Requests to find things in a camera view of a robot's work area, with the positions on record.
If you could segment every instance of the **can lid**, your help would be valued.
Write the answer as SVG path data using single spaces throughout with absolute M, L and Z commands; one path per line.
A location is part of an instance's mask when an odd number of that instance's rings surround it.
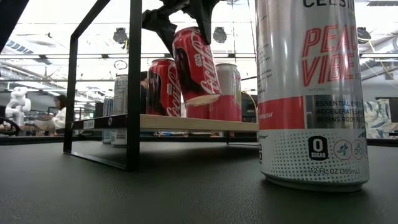
M 216 64 L 216 66 L 225 66 L 225 65 L 227 65 L 227 66 L 233 66 L 233 67 L 238 67 L 238 66 L 236 66 L 236 65 L 234 65 L 234 64 L 231 64 L 231 63 L 219 63 L 219 64 Z
M 194 27 L 187 27 L 187 28 L 181 29 L 181 30 L 177 31 L 177 32 L 174 34 L 174 37 L 175 37 L 176 35 L 179 35 L 179 33 L 184 32 L 184 31 L 189 30 L 189 29 L 197 29 L 197 30 L 199 30 L 199 27 L 194 26 Z
M 169 61 L 169 62 L 174 62 L 173 59 L 169 59 L 169 58 L 158 58 L 158 59 L 153 60 L 152 63 L 158 62 L 158 61 L 161 61 L 161 60 L 166 60 L 166 61 Z

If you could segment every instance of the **desk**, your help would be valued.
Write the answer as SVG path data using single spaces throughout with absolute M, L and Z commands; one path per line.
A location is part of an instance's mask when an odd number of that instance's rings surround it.
M 75 142 L 74 148 L 98 142 Z M 363 191 L 280 187 L 259 172 L 258 148 L 141 144 L 139 172 L 62 154 L 62 144 L 0 147 L 0 223 L 322 223 L 398 220 L 398 148 L 369 147 Z
M 35 131 L 36 136 L 44 136 L 44 132 L 48 131 L 49 129 L 39 129 L 36 126 L 33 125 L 24 125 L 19 127 L 21 129 L 21 132 L 19 132 L 19 136 L 26 136 L 26 132 L 30 131 Z M 5 127 L 3 125 L 0 125 L 0 131 L 5 130 Z

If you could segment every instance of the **white dotted pattern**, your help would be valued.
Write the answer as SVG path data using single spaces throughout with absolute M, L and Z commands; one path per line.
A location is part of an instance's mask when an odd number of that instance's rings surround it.
M 342 140 L 351 143 L 360 141 L 363 143 L 364 152 L 367 152 L 365 139 L 355 138 L 361 131 L 355 129 L 260 131 L 259 135 L 267 136 L 260 140 L 262 171 L 270 176 L 297 181 L 365 182 L 369 179 L 367 155 L 356 158 L 351 156 L 342 160 L 335 154 L 335 144 Z M 324 161 L 316 161 L 309 156 L 308 139 L 313 136 L 323 136 L 328 140 L 328 158 Z M 354 148 L 350 147 L 348 150 L 354 155 Z

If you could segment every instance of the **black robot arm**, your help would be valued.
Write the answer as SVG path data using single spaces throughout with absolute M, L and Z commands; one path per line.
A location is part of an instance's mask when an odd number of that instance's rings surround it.
M 163 6 L 146 10 L 142 14 L 142 28 L 157 33 L 173 55 L 172 44 L 177 26 L 170 22 L 169 16 L 179 10 L 196 19 L 200 33 L 206 44 L 211 44 L 211 15 L 220 0 L 162 0 Z

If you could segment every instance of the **person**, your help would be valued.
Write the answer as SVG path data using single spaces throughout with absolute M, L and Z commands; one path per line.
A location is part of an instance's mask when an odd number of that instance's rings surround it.
M 141 72 L 141 114 L 147 113 L 148 72 Z
M 56 96 L 54 98 L 55 107 L 58 109 L 58 113 L 55 116 L 48 115 L 48 119 L 51 119 L 55 127 L 56 134 L 63 134 L 65 131 L 65 119 L 67 115 L 67 97 L 64 95 Z

